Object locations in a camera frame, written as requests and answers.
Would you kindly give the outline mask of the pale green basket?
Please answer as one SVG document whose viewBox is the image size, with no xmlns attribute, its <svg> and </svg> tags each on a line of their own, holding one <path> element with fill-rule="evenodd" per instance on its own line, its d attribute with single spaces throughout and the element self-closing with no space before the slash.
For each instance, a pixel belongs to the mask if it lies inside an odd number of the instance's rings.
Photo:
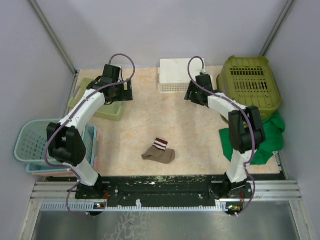
<svg viewBox="0 0 320 240">
<path fill-rule="evenodd" d="M 90 78 L 83 78 L 77 87 L 74 90 L 73 96 L 70 98 L 68 102 L 68 106 L 72 110 L 78 102 L 82 99 L 87 90 L 87 86 L 91 83 L 93 79 Z M 94 117 L 110 120 L 110 121 L 117 121 L 119 122 L 124 114 L 126 104 L 124 101 L 122 102 L 114 102 L 111 105 L 103 105 L 95 114 Z"/>
</svg>

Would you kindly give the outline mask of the white perforated basket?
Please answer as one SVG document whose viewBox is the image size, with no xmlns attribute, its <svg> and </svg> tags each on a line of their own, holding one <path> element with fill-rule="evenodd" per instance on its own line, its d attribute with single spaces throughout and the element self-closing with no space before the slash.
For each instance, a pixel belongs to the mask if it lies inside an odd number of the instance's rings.
<svg viewBox="0 0 320 240">
<path fill-rule="evenodd" d="M 202 70 L 205 70 L 204 59 L 196 58 L 167 58 L 160 59 L 158 69 L 158 91 L 160 93 L 186 93 L 190 84 L 188 70 L 196 78 Z"/>
</svg>

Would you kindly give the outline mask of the large olive green basket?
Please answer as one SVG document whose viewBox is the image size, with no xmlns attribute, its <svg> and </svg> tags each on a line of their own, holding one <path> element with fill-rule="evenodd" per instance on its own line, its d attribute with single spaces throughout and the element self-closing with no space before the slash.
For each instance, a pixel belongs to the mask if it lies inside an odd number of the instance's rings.
<svg viewBox="0 0 320 240">
<path fill-rule="evenodd" d="M 270 118 L 282 102 L 269 60 L 264 56 L 229 57 L 216 84 L 230 99 L 258 107 L 263 121 Z"/>
</svg>

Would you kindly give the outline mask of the teal lattice basket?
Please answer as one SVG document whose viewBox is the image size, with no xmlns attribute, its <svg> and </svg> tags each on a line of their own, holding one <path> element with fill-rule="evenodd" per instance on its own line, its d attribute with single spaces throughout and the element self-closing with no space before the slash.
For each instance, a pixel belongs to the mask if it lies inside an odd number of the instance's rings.
<svg viewBox="0 0 320 240">
<path fill-rule="evenodd" d="M 44 151 L 48 142 L 47 127 L 50 123 L 58 123 L 56 119 L 38 119 L 25 124 L 17 138 L 14 148 L 14 157 L 24 164 L 47 166 L 44 160 Z"/>
</svg>

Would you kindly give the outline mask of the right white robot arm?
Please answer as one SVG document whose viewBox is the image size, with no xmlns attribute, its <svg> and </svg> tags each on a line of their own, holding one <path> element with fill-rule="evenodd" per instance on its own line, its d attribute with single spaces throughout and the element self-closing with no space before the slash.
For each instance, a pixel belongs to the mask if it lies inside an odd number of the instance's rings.
<svg viewBox="0 0 320 240">
<path fill-rule="evenodd" d="M 235 198 L 241 192 L 239 183 L 248 178 L 248 167 L 257 148 L 266 139 L 259 109 L 242 105 L 223 92 L 214 90 L 211 76 L 205 73 L 190 81 L 184 99 L 217 111 L 227 120 L 233 153 L 225 173 L 227 182 L 223 185 L 223 192 L 227 197 Z"/>
</svg>

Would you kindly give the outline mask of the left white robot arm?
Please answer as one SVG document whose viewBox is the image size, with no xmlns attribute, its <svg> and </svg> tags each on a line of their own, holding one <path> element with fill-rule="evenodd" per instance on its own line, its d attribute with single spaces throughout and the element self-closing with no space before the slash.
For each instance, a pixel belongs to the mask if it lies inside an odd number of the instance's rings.
<svg viewBox="0 0 320 240">
<path fill-rule="evenodd" d="M 51 122 L 47 126 L 45 163 L 50 165 L 48 157 L 55 159 L 76 175 L 78 183 L 87 186 L 88 195 L 95 199 L 101 197 L 104 186 L 98 183 L 99 174 L 86 158 L 87 149 L 82 134 L 102 106 L 132 100 L 131 79 L 123 80 L 120 66 L 105 65 L 102 75 L 88 84 L 72 111 L 58 123 Z"/>
</svg>

